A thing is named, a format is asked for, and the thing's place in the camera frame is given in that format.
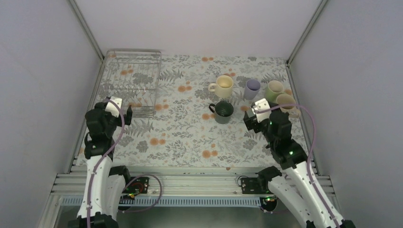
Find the dark grey-green mug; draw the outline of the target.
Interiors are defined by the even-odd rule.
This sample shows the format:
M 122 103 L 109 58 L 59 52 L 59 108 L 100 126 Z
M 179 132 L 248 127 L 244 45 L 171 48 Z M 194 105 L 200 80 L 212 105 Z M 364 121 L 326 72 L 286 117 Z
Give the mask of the dark grey-green mug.
M 209 104 L 208 108 L 214 114 L 215 121 L 219 124 L 228 124 L 234 113 L 233 105 L 227 101 Z

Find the lilac cup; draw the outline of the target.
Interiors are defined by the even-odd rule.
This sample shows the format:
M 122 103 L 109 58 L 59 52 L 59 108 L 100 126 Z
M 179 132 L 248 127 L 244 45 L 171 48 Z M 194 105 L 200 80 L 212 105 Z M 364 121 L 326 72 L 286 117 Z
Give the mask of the lilac cup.
M 244 88 L 244 96 L 243 96 L 244 99 L 253 100 L 258 94 L 260 88 L 261 84 L 258 80 L 256 79 L 248 80 Z

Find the yellow-green mug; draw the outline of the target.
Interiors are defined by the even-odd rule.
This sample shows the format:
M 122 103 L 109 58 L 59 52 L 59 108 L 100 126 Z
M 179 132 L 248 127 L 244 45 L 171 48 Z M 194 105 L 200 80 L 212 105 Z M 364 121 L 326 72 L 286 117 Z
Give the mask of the yellow-green mug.
M 268 83 L 265 90 L 265 98 L 269 102 L 275 102 L 276 98 L 284 94 L 285 88 L 280 81 L 272 80 Z

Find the floral patterned mug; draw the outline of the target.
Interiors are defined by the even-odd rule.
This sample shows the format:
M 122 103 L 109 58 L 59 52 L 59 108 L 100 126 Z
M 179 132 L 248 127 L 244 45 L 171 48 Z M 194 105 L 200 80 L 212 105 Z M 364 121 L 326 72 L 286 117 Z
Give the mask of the floral patterned mug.
M 295 106 L 296 101 L 293 96 L 281 94 L 277 96 L 276 103 L 278 105 L 283 105 L 280 107 L 281 111 L 288 113 L 290 118 L 299 118 L 301 116 L 301 111 Z

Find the cream mug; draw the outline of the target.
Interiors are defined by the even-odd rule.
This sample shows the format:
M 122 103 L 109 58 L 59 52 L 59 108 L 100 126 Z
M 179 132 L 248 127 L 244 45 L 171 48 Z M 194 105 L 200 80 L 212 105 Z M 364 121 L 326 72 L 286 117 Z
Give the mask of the cream mug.
M 215 83 L 210 83 L 208 91 L 213 92 L 219 98 L 229 98 L 232 96 L 234 82 L 230 76 L 221 75 Z

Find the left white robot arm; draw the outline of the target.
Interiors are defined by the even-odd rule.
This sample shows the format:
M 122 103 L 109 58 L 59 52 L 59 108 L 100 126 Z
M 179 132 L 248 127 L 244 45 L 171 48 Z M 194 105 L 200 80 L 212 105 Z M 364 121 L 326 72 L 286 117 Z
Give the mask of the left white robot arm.
M 131 124 L 133 111 L 121 109 L 120 98 L 107 98 L 95 104 L 85 114 L 88 133 L 85 135 L 86 185 L 83 201 L 75 220 L 69 228 L 116 228 L 118 205 L 122 192 L 132 187 L 128 168 L 113 166 L 114 150 L 122 138 L 113 134 L 117 127 L 124 129 Z

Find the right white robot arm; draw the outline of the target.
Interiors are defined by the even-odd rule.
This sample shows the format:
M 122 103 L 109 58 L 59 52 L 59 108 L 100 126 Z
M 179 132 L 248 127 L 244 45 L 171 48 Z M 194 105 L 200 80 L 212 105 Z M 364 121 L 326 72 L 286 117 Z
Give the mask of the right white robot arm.
M 280 197 L 287 209 L 303 228 L 353 228 L 353 221 L 345 219 L 329 198 L 307 162 L 302 146 L 291 134 L 292 123 L 281 111 L 245 112 L 243 121 L 248 130 L 261 133 L 268 148 L 280 165 L 258 172 L 258 189 Z

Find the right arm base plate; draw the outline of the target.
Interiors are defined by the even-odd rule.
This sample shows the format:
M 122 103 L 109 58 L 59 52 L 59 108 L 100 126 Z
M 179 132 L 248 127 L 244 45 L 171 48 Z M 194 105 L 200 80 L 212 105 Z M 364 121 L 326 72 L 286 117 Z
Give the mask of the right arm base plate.
M 242 190 L 242 194 L 269 194 L 270 191 L 267 188 L 261 186 L 258 178 L 241 177 L 239 179 L 239 185 Z

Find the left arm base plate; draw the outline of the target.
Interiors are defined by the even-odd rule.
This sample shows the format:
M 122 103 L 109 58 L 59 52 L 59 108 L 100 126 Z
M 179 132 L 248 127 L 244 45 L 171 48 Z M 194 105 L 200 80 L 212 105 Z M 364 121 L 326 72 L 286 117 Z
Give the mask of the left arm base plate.
M 139 177 L 123 191 L 124 194 L 146 194 L 148 192 L 149 177 Z

